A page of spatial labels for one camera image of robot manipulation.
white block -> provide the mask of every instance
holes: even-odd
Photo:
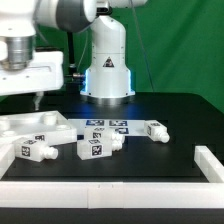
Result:
[[[210,183],[224,183],[224,167],[206,146],[196,146],[194,160]]]
[[[77,141],[76,128],[58,111],[0,116],[0,121],[0,144],[21,137],[46,141],[49,146]]]
[[[123,208],[123,183],[101,183],[88,190],[88,208]]]
[[[13,144],[0,146],[0,179],[15,160],[15,151]]]
[[[156,120],[144,122],[144,132],[153,141],[161,141],[166,143],[170,140],[167,128]]]
[[[2,181],[0,207],[224,208],[224,184]]]

black table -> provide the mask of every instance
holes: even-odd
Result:
[[[33,95],[11,96],[1,115],[33,112]],[[55,161],[16,159],[2,180],[207,182],[195,164],[195,145],[206,145],[223,162],[224,115],[202,97],[180,93],[137,93],[129,104],[84,102],[72,91],[47,93],[40,111],[58,110],[66,118],[158,120],[169,143],[126,137],[112,157],[81,161],[76,143],[61,145]],[[221,209],[0,209],[1,223],[223,223]]]

